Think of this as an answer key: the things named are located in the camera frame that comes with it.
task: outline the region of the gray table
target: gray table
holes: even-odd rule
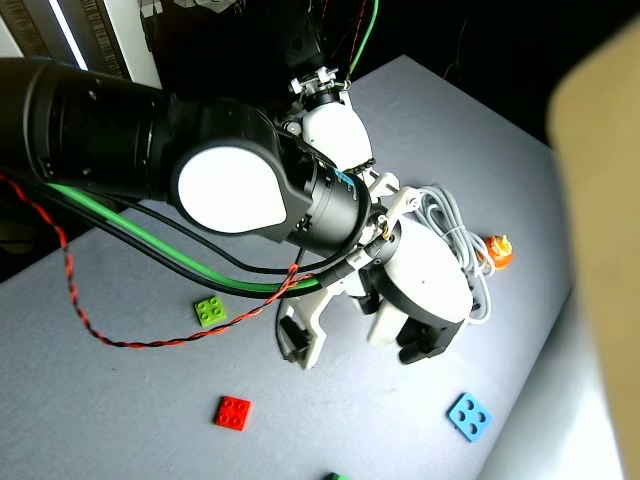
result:
[[[442,183],[469,227],[509,233],[516,258],[490,280],[489,323],[467,329],[448,354],[411,366],[400,365],[395,348],[365,342],[372,318],[347,298],[326,310],[329,337],[309,372],[279,358],[273,311],[184,347],[117,349],[90,337],[73,314],[57,252],[0,285],[2,478],[475,478],[571,283],[554,161],[544,145],[408,58],[358,81],[353,102],[381,170],[412,185]],[[220,271],[257,279],[152,228]],[[295,255],[255,237],[220,243],[263,265]],[[71,249],[81,302],[100,331],[152,340],[196,330],[191,304],[206,289],[100,231]],[[234,313],[255,303],[224,301]],[[445,417],[464,391],[494,416],[476,444]],[[245,432],[212,425],[221,395],[253,402]]]

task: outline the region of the green wire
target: green wire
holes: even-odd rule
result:
[[[356,53],[353,62],[351,62],[351,66],[349,67],[349,75],[351,75],[353,73],[353,70],[355,70],[358,61],[360,60],[360,55],[362,55],[364,47],[367,44],[367,40],[369,40],[369,35],[371,35],[373,25],[376,23],[376,18],[378,17],[378,3],[378,0],[373,0],[373,13],[371,13],[371,20],[369,21],[369,26],[367,27],[367,31],[365,32],[364,37],[362,37],[360,48],[358,48],[358,52]]]
[[[197,260],[185,255],[184,253],[176,250],[171,245],[163,242],[153,234],[147,232],[144,228],[135,224],[128,218],[123,217],[122,215],[114,212],[113,210],[105,207],[99,202],[96,202],[92,198],[88,197],[80,190],[77,190],[73,187],[67,187],[64,185],[54,185],[49,184],[50,187],[56,189],[58,192],[65,195],[67,198],[73,200],[74,202],[82,205],[83,207],[91,210],[94,213],[97,213],[104,219],[114,223],[119,226],[123,230],[126,230],[130,234],[135,237],[138,237],[140,240],[154,247],[156,250],[164,253],[167,257],[172,258],[176,262],[188,267],[202,275],[208,277],[209,279],[218,282],[222,285],[226,285],[227,287],[233,287],[240,290],[246,290],[250,292],[275,292],[280,288],[280,284],[278,283],[252,283],[252,282],[243,282],[240,280],[234,280],[233,278],[226,277],[218,272],[211,270],[209,267],[201,264]],[[301,288],[312,287],[317,285],[318,281],[315,278],[309,278],[306,280],[302,280],[298,283],[293,290],[299,290]]]

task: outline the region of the blue label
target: blue label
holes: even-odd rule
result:
[[[333,171],[336,172],[336,177],[344,181],[347,185],[351,185],[352,187],[356,186],[355,183],[353,183],[353,180],[351,180],[351,177],[349,177],[349,175],[341,172],[337,168],[334,168]]]

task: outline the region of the brown blurred object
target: brown blurred object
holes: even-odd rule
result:
[[[640,21],[561,83],[548,127],[626,478],[640,479]]]

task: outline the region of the dark floor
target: dark floor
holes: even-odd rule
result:
[[[284,2],[284,8],[296,8],[298,2],[306,9],[309,4],[270,2]],[[312,0],[311,15],[330,66],[346,71],[373,2]],[[185,10],[163,1],[165,12],[145,25],[165,88],[195,99],[230,96],[273,110],[286,108],[290,73],[280,58],[282,45],[274,37],[267,2],[244,3],[242,14],[228,10],[215,15],[202,7]],[[554,87],[638,11],[640,3],[632,0],[381,0],[353,79],[405,54],[438,75],[446,74],[446,80],[547,142],[545,114]],[[50,208],[72,234],[86,228],[66,212]],[[29,227],[23,231],[25,244],[16,243],[23,240],[16,223]],[[3,187],[0,233],[8,230],[12,235],[0,235],[0,281],[57,247],[50,229]]]

